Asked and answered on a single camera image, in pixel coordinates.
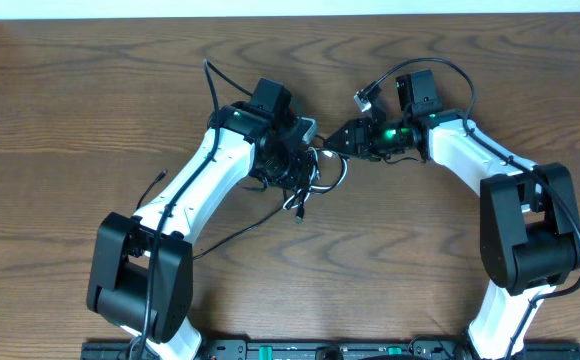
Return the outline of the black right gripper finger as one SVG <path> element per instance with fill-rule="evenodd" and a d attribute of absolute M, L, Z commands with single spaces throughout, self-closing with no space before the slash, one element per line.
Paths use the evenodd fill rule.
<path fill-rule="evenodd" d="M 327 139 L 325 148 L 345 157 L 360 158 L 362 156 L 359 145 L 352 140 L 338 141 L 336 139 Z"/>
<path fill-rule="evenodd" d="M 349 120 L 327 139 L 336 139 L 338 141 L 352 140 L 356 142 L 358 145 L 363 144 L 365 142 L 365 120 L 364 119 Z"/>

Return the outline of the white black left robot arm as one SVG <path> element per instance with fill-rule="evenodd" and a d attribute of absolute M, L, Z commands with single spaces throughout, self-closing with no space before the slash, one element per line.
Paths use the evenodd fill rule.
<path fill-rule="evenodd" d="M 133 335 L 130 356 L 197 356 L 202 336 L 188 313 L 198 236 L 247 176 L 291 191 L 308 185 L 305 149 L 316 132 L 315 120 L 288 107 L 226 105 L 211 114 L 199 149 L 153 200 L 130 217 L 106 216 L 97 230 L 86 305 Z"/>

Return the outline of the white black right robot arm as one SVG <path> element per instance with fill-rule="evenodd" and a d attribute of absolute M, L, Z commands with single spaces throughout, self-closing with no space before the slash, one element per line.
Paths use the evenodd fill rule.
<path fill-rule="evenodd" d="M 465 352 L 512 358 L 542 303 L 580 289 L 580 220 L 569 170 L 516 156 L 458 109 L 408 104 L 400 121 L 389 122 L 374 105 L 362 107 L 369 116 L 348 121 L 325 140 L 327 149 L 369 161 L 416 149 L 479 197 L 489 285 Z"/>

